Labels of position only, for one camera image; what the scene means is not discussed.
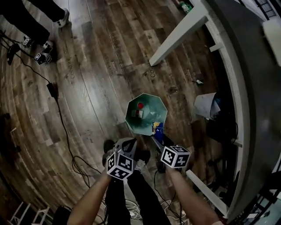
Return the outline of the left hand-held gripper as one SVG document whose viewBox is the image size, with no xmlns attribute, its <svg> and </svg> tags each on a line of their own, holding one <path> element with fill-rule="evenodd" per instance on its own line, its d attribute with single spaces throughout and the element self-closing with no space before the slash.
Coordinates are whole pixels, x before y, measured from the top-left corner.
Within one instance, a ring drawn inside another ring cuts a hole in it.
<svg viewBox="0 0 281 225">
<path fill-rule="evenodd" d="M 107 174 L 119 179 L 127 179 L 134 171 L 134 155 L 137 139 L 119 139 L 113 147 L 112 155 L 107 159 Z"/>
</svg>

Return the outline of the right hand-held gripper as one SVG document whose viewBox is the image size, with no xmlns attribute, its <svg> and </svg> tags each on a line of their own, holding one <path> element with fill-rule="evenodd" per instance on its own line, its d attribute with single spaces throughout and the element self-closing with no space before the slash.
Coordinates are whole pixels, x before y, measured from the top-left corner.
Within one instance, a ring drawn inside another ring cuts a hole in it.
<svg viewBox="0 0 281 225">
<path fill-rule="evenodd" d="M 189 150 L 179 145 L 173 146 L 173 141 L 166 135 L 163 136 L 163 144 L 160 143 L 154 135 L 152 135 L 151 138 L 156 144 L 157 152 L 162 153 L 161 162 L 174 169 L 186 167 L 191 156 Z"/>
</svg>

